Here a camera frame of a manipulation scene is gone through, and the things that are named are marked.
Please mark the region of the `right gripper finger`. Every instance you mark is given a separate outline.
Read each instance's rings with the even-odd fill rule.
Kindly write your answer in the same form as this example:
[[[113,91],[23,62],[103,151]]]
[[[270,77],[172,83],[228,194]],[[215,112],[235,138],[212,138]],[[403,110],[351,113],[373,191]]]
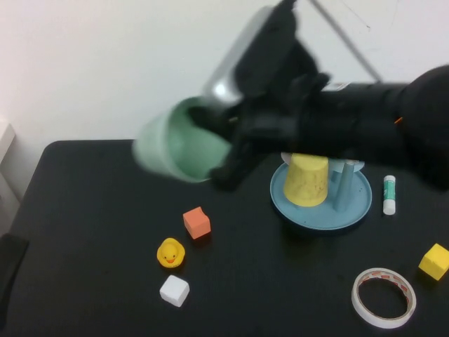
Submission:
[[[215,135],[240,136],[242,111],[242,104],[225,110],[214,110],[209,106],[193,106],[188,109],[188,115],[197,127]]]
[[[229,150],[219,166],[209,171],[212,184],[219,190],[234,191],[267,157],[257,141],[227,139]]]

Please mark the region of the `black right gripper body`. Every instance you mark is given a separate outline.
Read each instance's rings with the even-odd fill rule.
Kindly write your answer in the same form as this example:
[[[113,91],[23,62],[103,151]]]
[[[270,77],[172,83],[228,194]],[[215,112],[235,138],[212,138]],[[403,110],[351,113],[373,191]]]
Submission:
[[[329,79],[327,74],[302,75],[294,78],[284,92],[276,86],[244,101],[239,107],[234,149],[252,155],[292,151],[300,137],[301,114]]]

